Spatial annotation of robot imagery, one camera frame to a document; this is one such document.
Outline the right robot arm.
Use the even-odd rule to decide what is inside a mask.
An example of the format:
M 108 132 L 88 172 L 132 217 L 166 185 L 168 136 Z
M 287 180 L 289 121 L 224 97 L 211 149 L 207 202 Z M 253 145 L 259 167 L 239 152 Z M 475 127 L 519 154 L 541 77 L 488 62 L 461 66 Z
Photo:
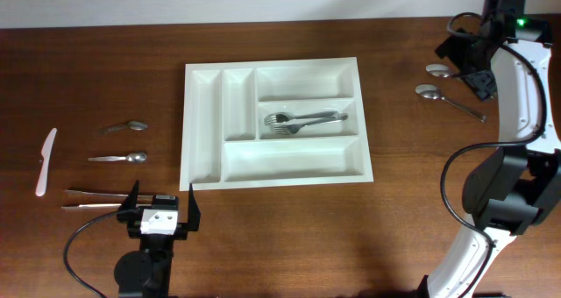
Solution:
M 496 96 L 499 138 L 473 169 L 456 215 L 458 235 L 442 263 L 424 276 L 420 297 L 473 297 L 496 257 L 560 199 L 560 141 L 553 121 L 548 68 L 550 24 L 528 17 L 525 0 L 485 0 L 479 29 L 449 26 L 432 64 L 437 77 L 456 78 L 481 100 Z

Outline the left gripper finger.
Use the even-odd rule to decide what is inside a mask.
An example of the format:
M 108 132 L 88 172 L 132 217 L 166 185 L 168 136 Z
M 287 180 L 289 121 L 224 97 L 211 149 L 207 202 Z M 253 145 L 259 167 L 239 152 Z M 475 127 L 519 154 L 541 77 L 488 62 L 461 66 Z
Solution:
M 188 231 L 198 231 L 201 221 L 201 211 L 195 200 L 193 184 L 189 184 L 188 191 Z
M 136 180 L 131 192 L 125 197 L 119 206 L 118 210 L 120 212 L 134 210 L 137 208 L 138 200 L 138 190 L 139 190 L 139 180 Z

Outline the metal fork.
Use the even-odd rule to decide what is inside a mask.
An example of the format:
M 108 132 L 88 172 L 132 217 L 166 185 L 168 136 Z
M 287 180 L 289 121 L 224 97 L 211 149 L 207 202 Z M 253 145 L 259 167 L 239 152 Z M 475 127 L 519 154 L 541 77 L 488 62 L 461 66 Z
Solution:
M 336 115 L 338 115 L 337 111 L 323 111 L 323 112 L 304 114 L 304 115 L 293 115 L 288 112 L 277 112 L 264 117 L 263 123 L 264 125 L 282 124 L 282 123 L 289 122 L 291 120 L 324 118 L 324 117 L 333 117 Z
M 327 124 L 327 123 L 345 121 L 348 117 L 349 115 L 347 113 L 343 113 L 343 114 L 338 114 L 334 117 L 319 118 L 317 120 L 308 121 L 306 123 L 301 123 L 301 124 L 276 124 L 272 127 L 272 131 L 273 133 L 280 134 L 280 135 L 295 135 L 304 127 L 308 127 L 316 124 Z

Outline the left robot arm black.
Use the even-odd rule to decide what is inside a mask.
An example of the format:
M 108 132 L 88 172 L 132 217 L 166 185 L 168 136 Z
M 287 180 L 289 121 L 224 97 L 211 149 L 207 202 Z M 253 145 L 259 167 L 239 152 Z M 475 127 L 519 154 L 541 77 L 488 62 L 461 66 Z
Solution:
M 117 209 L 117 220 L 126 224 L 128 236 L 139 248 L 119 259 L 114 269 L 120 297 L 168 297 L 174 242 L 199 230 L 201 211 L 194 190 L 188 190 L 188 221 L 179 221 L 179 198 L 154 195 L 148 206 L 138 205 L 136 182 Z

